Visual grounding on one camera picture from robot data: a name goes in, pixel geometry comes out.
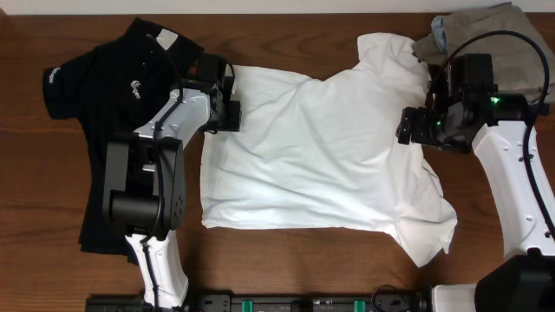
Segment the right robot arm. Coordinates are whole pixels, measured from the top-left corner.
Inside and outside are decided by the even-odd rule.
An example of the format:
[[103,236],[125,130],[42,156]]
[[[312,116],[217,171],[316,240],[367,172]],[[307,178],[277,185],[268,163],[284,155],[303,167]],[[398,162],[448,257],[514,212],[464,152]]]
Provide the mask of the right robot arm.
[[464,90],[432,107],[405,107],[399,143],[473,153],[501,223],[504,262],[476,284],[432,288],[433,311],[552,311],[554,195],[541,164],[532,109],[521,94]]

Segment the white t-shirt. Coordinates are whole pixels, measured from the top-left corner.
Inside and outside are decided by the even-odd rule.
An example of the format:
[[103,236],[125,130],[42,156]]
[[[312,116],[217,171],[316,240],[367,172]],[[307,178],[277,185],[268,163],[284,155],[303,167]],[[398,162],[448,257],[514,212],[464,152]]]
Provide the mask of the white t-shirt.
[[203,225],[382,232],[417,266],[448,252],[456,212],[421,146],[395,135],[402,110],[428,90],[412,45],[359,36],[358,63],[326,80],[237,66],[240,129],[204,140]]

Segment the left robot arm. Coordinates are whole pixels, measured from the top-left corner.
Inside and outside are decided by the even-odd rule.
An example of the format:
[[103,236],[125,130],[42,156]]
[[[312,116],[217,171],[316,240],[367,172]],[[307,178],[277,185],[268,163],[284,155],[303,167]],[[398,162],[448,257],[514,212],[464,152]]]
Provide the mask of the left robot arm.
[[143,126],[108,142],[102,212],[135,254],[145,284],[139,299],[88,302],[99,311],[181,311],[188,279],[176,231],[186,205],[183,150],[197,132],[237,132],[235,78],[182,79]]

